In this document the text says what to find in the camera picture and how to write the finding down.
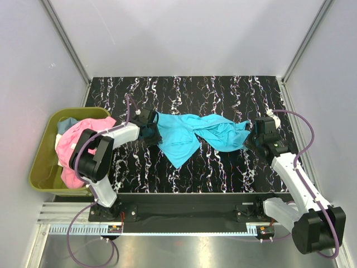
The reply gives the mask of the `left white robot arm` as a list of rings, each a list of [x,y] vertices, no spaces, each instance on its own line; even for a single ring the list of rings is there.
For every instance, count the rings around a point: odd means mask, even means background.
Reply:
[[[114,149],[129,142],[144,140],[148,145],[162,141],[157,122],[132,120],[104,131],[85,129],[69,160],[76,177],[87,186],[95,202],[102,206],[101,215],[108,221],[120,216],[120,207],[115,204],[117,194],[108,178]]]

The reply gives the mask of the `cyan t shirt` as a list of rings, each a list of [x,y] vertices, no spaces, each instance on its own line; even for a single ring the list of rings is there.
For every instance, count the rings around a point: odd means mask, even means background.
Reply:
[[[200,117],[160,113],[157,128],[162,142],[158,147],[178,169],[200,148],[199,138],[220,152],[244,149],[249,125],[249,121],[235,123],[218,114]]]

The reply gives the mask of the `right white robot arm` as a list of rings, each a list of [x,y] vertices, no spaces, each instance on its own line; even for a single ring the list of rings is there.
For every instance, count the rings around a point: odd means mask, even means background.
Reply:
[[[268,133],[253,130],[245,146],[261,156],[280,176],[295,203],[288,205],[280,198],[268,198],[253,207],[259,221],[273,218],[291,235],[302,254],[322,253],[333,249],[336,258],[342,244],[346,214],[332,206],[315,188],[296,161],[296,152],[277,131]]]

